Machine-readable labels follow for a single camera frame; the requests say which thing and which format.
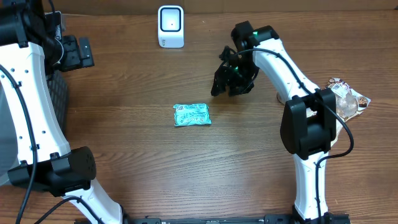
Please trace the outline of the mint green wipes pack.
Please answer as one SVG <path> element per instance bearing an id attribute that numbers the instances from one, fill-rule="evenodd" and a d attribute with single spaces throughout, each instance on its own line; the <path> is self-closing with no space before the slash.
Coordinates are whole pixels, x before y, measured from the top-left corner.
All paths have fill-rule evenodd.
<path id="1" fill-rule="evenodd" d="M 205 103 L 176 104 L 173 109 L 175 127 L 211 124 L 209 107 Z"/>

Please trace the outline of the brown snack bag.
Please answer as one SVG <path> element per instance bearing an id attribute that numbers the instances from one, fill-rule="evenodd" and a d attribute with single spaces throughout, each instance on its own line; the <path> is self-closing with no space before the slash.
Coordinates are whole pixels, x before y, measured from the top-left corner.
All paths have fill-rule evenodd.
<path id="1" fill-rule="evenodd" d="M 314 90 L 315 87 L 319 87 L 317 84 L 314 84 L 312 81 L 307 79 L 303 80 L 302 82 L 304 84 L 310 84 L 310 86 L 307 87 L 309 90 Z M 276 84 L 275 88 L 277 90 L 277 99 L 284 105 L 287 98 L 282 97 L 280 93 L 287 93 L 287 90 L 285 87 L 282 87 L 282 84 L 272 84 Z M 336 98 L 336 113 L 344 122 L 347 122 L 349 119 L 361 114 L 371 102 L 369 98 L 352 89 L 344 80 L 340 78 L 330 78 L 326 86 L 324 86 L 324 88 L 321 90 L 326 89 L 331 89 L 334 93 Z M 315 116 L 315 114 L 315 111 L 307 109 L 308 118 Z M 336 138 L 331 142 L 331 146 L 337 142 L 338 135 L 342 129 L 342 124 L 339 121 L 336 121 Z"/>

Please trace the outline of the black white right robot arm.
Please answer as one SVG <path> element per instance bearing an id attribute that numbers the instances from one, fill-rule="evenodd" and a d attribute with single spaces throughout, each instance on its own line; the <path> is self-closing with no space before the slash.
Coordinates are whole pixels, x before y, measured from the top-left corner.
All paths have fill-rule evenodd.
<path id="1" fill-rule="evenodd" d="M 235 25 L 231 38 L 236 46 L 226 46 L 220 54 L 212 96 L 249 93 L 263 71 L 284 104 L 280 137 L 293 155 L 296 198 L 292 213 L 266 215 L 264 223 L 350 223 L 348 215 L 334 215 L 325 200 L 325 169 L 336 125 L 346 123 L 336 113 L 331 89 L 320 89 L 296 66 L 271 26 L 254 29 L 250 22 Z"/>

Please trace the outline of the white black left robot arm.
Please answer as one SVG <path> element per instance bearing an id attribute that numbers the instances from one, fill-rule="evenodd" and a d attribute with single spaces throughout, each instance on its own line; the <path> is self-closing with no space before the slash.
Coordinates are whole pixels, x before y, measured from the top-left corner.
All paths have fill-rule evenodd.
<path id="1" fill-rule="evenodd" d="M 1 7 L 1 86 L 16 132 L 11 185 L 70 202 L 88 223 L 126 223 L 120 204 L 96 179 L 90 148 L 72 149 L 63 133 L 68 104 L 63 72 L 94 65 L 86 37 L 63 35 L 62 13 L 41 1 L 4 1 Z"/>

